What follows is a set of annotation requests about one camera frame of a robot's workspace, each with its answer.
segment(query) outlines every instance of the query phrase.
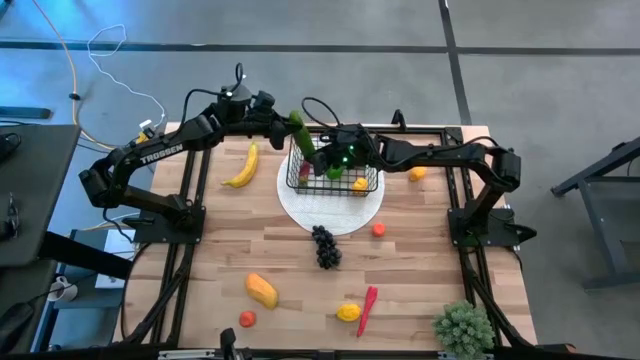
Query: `wire basket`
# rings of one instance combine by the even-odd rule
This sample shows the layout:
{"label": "wire basket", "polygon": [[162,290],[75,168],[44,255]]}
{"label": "wire basket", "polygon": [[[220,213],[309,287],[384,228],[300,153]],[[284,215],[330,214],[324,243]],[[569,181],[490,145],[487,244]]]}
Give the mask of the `wire basket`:
{"label": "wire basket", "polygon": [[[318,149],[325,144],[317,136],[311,138],[313,146]],[[289,147],[289,161],[287,163],[287,186],[294,189],[298,194],[306,195],[330,195],[330,196],[367,196],[370,192],[378,189],[378,170],[364,166],[350,170],[344,169],[339,179],[331,180],[326,175],[315,176],[313,165],[307,181],[300,181],[300,167],[305,162],[302,151],[291,137]],[[353,183],[359,178],[367,179],[367,188],[354,191]]]}

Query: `gray floor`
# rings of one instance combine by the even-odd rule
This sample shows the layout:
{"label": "gray floor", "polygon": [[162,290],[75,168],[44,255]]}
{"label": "gray floor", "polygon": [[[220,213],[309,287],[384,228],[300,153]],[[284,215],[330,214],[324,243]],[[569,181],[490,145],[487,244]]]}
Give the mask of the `gray floor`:
{"label": "gray floor", "polygon": [[[136,42],[445,45],[437,0],[41,3],[62,34],[77,41],[88,40],[102,27],[124,23],[129,40]],[[637,1],[449,0],[449,6],[458,46],[640,47]],[[119,36],[114,31],[104,40]],[[31,2],[22,1],[0,20],[2,40],[53,41],[54,36]],[[159,118],[153,103],[99,74],[86,52],[74,51],[73,56],[79,91],[85,97],[80,119],[95,136],[123,143],[135,134],[139,122]],[[612,146],[638,136],[638,60],[460,57],[473,124],[489,125],[501,144],[523,157],[522,186],[508,201],[518,222],[539,233],[523,246],[522,258],[540,343],[569,342],[581,352],[611,356],[640,354],[640,287],[582,290],[582,281],[604,274],[603,260],[579,194],[556,199],[549,192]],[[247,84],[271,92],[282,112],[313,95],[328,101],[345,120],[386,123],[393,110],[401,108],[410,123],[460,124],[446,54],[121,52],[102,59],[117,78],[156,96],[173,120],[189,89],[231,83],[237,61],[244,63]],[[70,86],[63,52],[0,50],[1,104],[46,106],[55,111],[51,122],[69,123]],[[196,98],[192,113],[208,100]],[[52,230],[64,233],[101,221],[76,177],[98,157],[76,151]],[[640,165],[633,172],[638,174]],[[150,180],[150,172],[140,169],[132,183],[148,187]],[[69,339],[67,345],[78,346],[78,341]]]}

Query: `banana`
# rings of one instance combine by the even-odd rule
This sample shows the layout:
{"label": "banana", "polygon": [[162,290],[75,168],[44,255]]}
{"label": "banana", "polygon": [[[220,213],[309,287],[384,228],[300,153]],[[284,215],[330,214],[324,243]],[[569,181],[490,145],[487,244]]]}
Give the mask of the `banana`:
{"label": "banana", "polygon": [[256,173],[258,168],[258,144],[251,142],[249,146],[249,153],[247,154],[247,163],[244,165],[244,169],[236,175],[233,179],[224,181],[222,185],[229,185],[234,188],[239,188],[247,185],[253,174]]}

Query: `wooden tabletop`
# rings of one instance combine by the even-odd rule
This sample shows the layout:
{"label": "wooden tabletop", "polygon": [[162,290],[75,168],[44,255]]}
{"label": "wooden tabletop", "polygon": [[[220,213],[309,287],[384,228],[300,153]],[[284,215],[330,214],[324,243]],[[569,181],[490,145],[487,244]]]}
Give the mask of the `wooden tabletop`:
{"label": "wooden tabletop", "polygon": [[[167,132],[176,126],[169,124]],[[462,129],[467,140],[489,135],[485,126]],[[439,143],[435,136],[397,138]],[[418,183],[410,183],[406,173],[385,174],[380,211],[364,228],[337,237],[342,262],[339,270],[326,271],[316,263],[310,233],[289,218],[278,200],[276,178],[287,151],[273,150],[264,139],[254,140],[260,146],[258,170],[240,189],[220,183],[244,167],[250,140],[228,137],[213,150],[204,194],[207,220],[196,247],[180,347],[218,347],[220,331],[233,327],[239,347],[440,350],[431,322],[443,305],[464,299],[458,254],[450,244],[446,221],[450,204],[444,169],[429,168]],[[159,162],[151,191],[178,193],[185,159],[183,153]],[[195,171],[190,199],[197,177]],[[482,181],[474,173],[472,183],[477,194]],[[464,204],[464,197],[459,197]],[[386,225],[383,238],[371,236],[377,222]],[[486,250],[497,303],[520,333],[536,343],[518,261],[504,249]],[[127,333],[158,296],[166,252],[166,245],[151,245],[133,270],[125,301]],[[247,296],[244,281],[250,272],[278,291],[275,310]],[[335,312],[346,303],[363,307],[369,285],[378,287],[378,301],[364,335],[356,338],[358,322],[341,322]],[[167,316],[172,316],[172,308],[173,303]],[[246,310],[257,314],[256,325],[249,329],[238,325]],[[165,334],[171,323],[167,319]]]}

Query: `grape bunch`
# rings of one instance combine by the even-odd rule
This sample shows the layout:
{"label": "grape bunch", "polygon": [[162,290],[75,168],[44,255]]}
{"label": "grape bunch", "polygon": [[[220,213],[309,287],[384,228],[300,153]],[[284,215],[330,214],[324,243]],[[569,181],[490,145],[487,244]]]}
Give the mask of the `grape bunch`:
{"label": "grape bunch", "polygon": [[333,234],[325,230],[324,226],[313,227],[313,241],[318,244],[318,265],[321,268],[328,270],[340,265],[340,259],[342,259],[342,253],[336,249],[336,241],[333,238]]}

